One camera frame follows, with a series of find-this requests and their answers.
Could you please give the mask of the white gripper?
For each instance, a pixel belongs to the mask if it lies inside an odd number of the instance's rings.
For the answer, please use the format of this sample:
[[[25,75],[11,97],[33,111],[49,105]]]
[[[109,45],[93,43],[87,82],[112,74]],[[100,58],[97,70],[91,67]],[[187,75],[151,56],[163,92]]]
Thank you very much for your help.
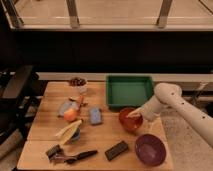
[[[134,118],[142,115],[149,122],[153,122],[160,116],[163,107],[164,105],[156,97],[151,97],[140,109],[131,111],[126,117]]]

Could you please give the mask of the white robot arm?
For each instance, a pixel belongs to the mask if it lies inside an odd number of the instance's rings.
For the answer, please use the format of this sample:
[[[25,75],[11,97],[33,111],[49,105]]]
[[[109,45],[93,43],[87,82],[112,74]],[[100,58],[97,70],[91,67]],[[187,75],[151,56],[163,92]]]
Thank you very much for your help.
[[[129,118],[143,116],[149,122],[156,120],[166,106],[172,107],[213,148],[213,118],[182,97],[179,85],[158,83],[154,95],[141,107],[128,114]]]

